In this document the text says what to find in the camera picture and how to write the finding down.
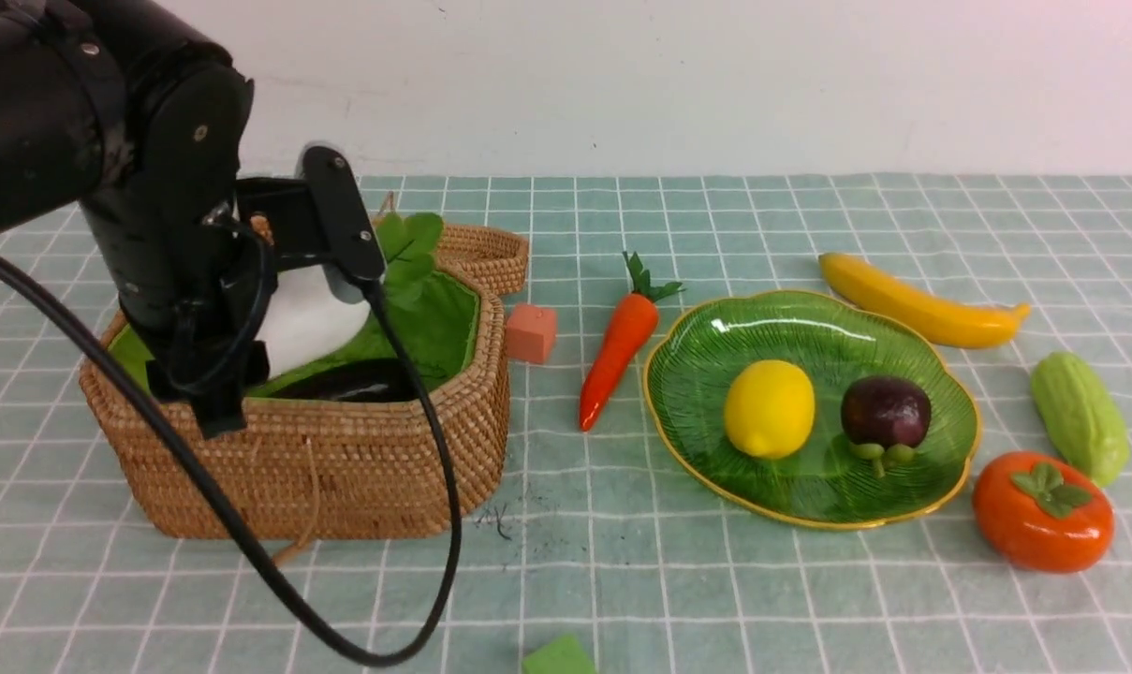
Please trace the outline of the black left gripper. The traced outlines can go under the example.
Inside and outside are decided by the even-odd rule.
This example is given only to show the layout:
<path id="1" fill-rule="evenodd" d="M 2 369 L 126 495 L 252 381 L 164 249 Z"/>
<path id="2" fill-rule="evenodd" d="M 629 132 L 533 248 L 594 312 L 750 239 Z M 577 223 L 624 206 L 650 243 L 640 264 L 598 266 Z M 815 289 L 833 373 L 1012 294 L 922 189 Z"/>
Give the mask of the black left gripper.
<path id="1" fill-rule="evenodd" d="M 245 430 L 245 392 L 266 378 L 257 332 L 277 261 L 249 217 L 257 206 L 292 206 L 303 191 L 297 178 L 243 178 L 228 191 L 129 178 L 115 189 L 122 225 L 138 236 L 122 308 L 154 358 L 151 392 L 187 403 L 201 438 Z"/>

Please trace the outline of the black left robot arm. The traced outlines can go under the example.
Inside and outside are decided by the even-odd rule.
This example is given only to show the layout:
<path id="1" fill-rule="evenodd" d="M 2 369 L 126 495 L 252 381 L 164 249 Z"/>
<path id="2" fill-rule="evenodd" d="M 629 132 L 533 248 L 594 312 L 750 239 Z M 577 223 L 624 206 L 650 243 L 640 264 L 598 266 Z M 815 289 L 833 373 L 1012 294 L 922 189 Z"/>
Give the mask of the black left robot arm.
<path id="1" fill-rule="evenodd" d="M 154 1 L 0 1 L 0 234 L 79 205 L 149 392 L 1 257 L 0 280 L 135 408 L 182 401 L 207 440 L 245 430 L 277 272 L 316 234 L 305 181 L 239 176 L 252 99 L 228 51 Z"/>

